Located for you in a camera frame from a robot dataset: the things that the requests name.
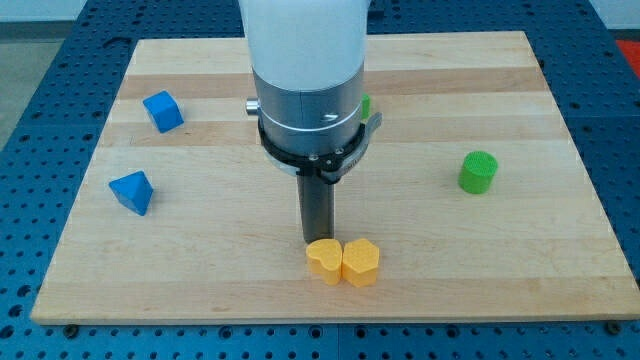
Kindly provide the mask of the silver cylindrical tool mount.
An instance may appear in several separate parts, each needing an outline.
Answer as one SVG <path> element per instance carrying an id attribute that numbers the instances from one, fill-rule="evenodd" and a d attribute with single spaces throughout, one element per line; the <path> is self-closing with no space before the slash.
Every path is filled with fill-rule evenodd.
<path id="1" fill-rule="evenodd" d="M 255 75 L 258 130 L 266 153 L 298 176 L 339 182 L 364 157 L 382 123 L 381 113 L 362 118 L 363 78 L 359 68 L 340 84 L 293 91 Z"/>

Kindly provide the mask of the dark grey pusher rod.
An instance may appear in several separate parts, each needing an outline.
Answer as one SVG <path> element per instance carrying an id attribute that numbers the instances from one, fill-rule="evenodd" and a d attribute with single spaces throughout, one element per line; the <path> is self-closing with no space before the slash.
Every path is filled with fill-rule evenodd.
<path id="1" fill-rule="evenodd" d="M 307 244 L 334 237 L 334 186 L 318 176 L 298 176 L 303 238 Z"/>

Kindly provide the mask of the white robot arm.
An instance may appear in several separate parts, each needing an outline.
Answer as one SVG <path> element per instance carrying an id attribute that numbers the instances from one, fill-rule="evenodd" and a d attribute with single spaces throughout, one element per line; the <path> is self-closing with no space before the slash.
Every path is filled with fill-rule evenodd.
<path id="1" fill-rule="evenodd" d="M 240 0 L 261 144 L 297 178 L 303 237 L 334 235 L 334 186 L 380 126 L 363 114 L 367 1 Z"/>

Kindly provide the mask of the green block behind arm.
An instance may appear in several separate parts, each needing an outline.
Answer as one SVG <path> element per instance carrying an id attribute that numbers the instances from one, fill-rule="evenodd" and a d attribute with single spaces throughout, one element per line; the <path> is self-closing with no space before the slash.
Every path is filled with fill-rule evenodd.
<path id="1" fill-rule="evenodd" d="M 363 93 L 361 97 L 361 119 L 367 120 L 370 116 L 371 98 L 367 93 Z"/>

